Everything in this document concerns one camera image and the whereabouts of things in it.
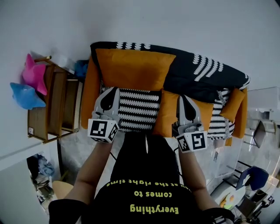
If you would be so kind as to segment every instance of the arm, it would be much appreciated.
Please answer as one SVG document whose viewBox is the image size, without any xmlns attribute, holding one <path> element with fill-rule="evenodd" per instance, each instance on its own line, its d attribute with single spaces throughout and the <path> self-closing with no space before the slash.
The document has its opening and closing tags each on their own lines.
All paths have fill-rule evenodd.
<svg viewBox="0 0 280 224">
<path fill-rule="evenodd" d="M 184 183 L 192 191 L 197 206 L 201 210 L 219 208 L 206 189 L 206 180 L 195 154 L 193 152 L 182 153 L 179 149 L 179 158 Z"/>
<path fill-rule="evenodd" d="M 96 186 L 109 158 L 111 148 L 112 144 L 96 144 L 91 155 L 81 167 L 74 187 L 66 196 L 66 199 L 78 200 L 86 204 L 94 199 Z"/>
</svg>

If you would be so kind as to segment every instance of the cable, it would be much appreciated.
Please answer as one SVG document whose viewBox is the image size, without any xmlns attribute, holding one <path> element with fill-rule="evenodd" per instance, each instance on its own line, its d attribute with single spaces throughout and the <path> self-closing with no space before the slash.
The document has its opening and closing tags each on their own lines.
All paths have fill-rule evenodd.
<svg viewBox="0 0 280 224">
<path fill-rule="evenodd" d="M 261 194 L 258 194 L 257 193 L 257 190 L 256 191 L 252 191 L 252 190 L 249 190 L 249 189 L 246 189 L 247 191 L 252 191 L 252 192 L 255 192 L 256 193 L 256 195 L 262 195 L 262 194 L 265 194 L 266 192 L 268 192 L 269 190 L 270 190 L 270 188 L 272 187 L 272 183 L 270 183 L 270 187 L 264 192 L 264 193 L 261 193 Z"/>
<path fill-rule="evenodd" d="M 110 152 L 111 156 L 113 156 L 113 158 L 117 161 L 117 159 L 114 157 L 114 155 L 112 154 L 112 152 Z"/>
<path fill-rule="evenodd" d="M 241 222 L 246 222 L 247 221 L 247 219 L 237 219 L 237 220 L 235 220 L 234 222 L 239 222 L 239 221 L 241 221 Z"/>
</svg>

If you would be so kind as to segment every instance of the orange cushion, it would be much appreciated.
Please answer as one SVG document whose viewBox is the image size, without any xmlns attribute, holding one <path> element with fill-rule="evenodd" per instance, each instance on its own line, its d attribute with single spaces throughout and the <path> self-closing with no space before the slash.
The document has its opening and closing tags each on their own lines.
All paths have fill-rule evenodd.
<svg viewBox="0 0 280 224">
<path fill-rule="evenodd" d="M 162 90 L 161 105 L 157 114 L 153 134 L 163 137 L 172 137 L 172 124 L 178 120 L 176 117 L 178 97 L 178 94 Z M 214 105 L 194 99 L 193 101 L 200 109 L 201 122 L 204 126 L 204 130 L 208 130 Z"/>
<path fill-rule="evenodd" d="M 178 94 L 161 90 L 161 105 L 153 130 L 154 135 L 172 137 L 172 124 L 178 120 L 176 117 L 178 97 Z"/>
<path fill-rule="evenodd" d="M 158 52 L 96 49 L 105 86 L 159 91 L 175 55 Z"/>
<path fill-rule="evenodd" d="M 231 146 L 231 144 L 232 144 L 232 137 L 226 139 L 225 146 Z"/>
<path fill-rule="evenodd" d="M 232 136 L 237 138 L 243 138 L 246 130 L 246 123 L 247 123 L 247 104 L 248 104 L 248 95 L 247 95 L 247 88 L 242 91 L 245 94 L 245 97 L 240 104 L 240 107 L 237 111 L 234 123 L 234 131 Z"/>
<path fill-rule="evenodd" d="M 100 77 L 92 57 L 89 59 L 87 75 L 84 82 L 84 91 L 81 104 L 81 125 L 88 129 L 88 119 L 95 108 L 95 101 L 99 96 Z"/>
<path fill-rule="evenodd" d="M 220 112 L 220 115 L 229 119 L 231 122 L 234 122 L 237 111 L 240 107 L 241 102 L 245 97 L 245 93 L 243 93 L 239 89 L 234 89 L 231 92 L 228 102 Z"/>
</svg>

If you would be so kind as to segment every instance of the sleeve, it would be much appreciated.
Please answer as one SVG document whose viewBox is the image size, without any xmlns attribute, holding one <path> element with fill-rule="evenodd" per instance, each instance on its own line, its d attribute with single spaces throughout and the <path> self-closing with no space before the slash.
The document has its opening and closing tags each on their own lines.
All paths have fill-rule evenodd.
<svg viewBox="0 0 280 224">
<path fill-rule="evenodd" d="M 87 210 L 88 205 L 81 201 L 60 199 L 49 204 L 49 223 L 75 224 Z"/>
<path fill-rule="evenodd" d="M 210 208 L 203 211 L 203 214 L 217 224 L 233 224 L 235 220 L 234 214 L 225 208 Z"/>
</svg>

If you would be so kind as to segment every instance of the sofa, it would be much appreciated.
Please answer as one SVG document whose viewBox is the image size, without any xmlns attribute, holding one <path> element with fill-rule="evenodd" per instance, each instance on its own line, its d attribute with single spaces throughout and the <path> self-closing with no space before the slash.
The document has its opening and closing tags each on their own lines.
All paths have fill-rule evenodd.
<svg viewBox="0 0 280 224">
<path fill-rule="evenodd" d="M 232 76 L 239 80 L 233 83 Z M 92 44 L 81 104 L 81 125 L 85 129 L 102 84 L 160 92 L 160 107 L 150 130 L 153 134 L 172 137 L 172 124 L 177 121 L 177 99 L 179 94 L 185 94 L 198 105 L 208 137 L 229 139 L 231 136 L 244 136 L 249 77 L 215 60 L 154 45 L 126 42 Z M 224 133 L 226 125 L 229 128 L 227 134 Z"/>
</svg>

